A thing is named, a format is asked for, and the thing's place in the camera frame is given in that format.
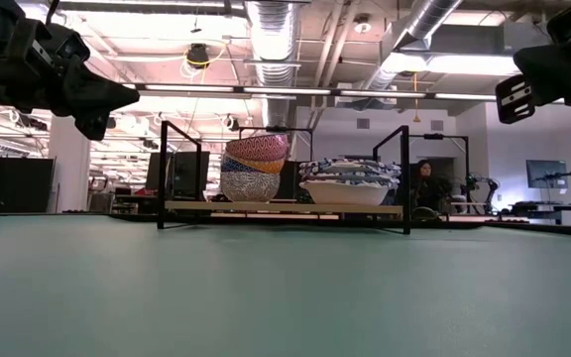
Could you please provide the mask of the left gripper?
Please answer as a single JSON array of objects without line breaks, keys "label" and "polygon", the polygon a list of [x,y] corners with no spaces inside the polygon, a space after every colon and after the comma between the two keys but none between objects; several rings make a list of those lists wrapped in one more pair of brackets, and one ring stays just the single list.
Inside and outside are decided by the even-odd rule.
[{"label": "left gripper", "polygon": [[70,111],[85,138],[102,141],[109,113],[139,99],[137,89],[82,63],[70,65],[70,29],[31,19],[17,2],[0,0],[0,105],[24,113]]}]

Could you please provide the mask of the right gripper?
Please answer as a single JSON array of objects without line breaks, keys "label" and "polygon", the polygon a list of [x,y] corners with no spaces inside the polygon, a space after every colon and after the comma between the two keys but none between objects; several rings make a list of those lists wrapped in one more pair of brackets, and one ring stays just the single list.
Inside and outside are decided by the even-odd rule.
[{"label": "right gripper", "polygon": [[531,117],[534,105],[558,99],[571,106],[571,42],[522,49],[514,54],[514,63],[523,75],[514,75],[495,88],[501,123]]}]

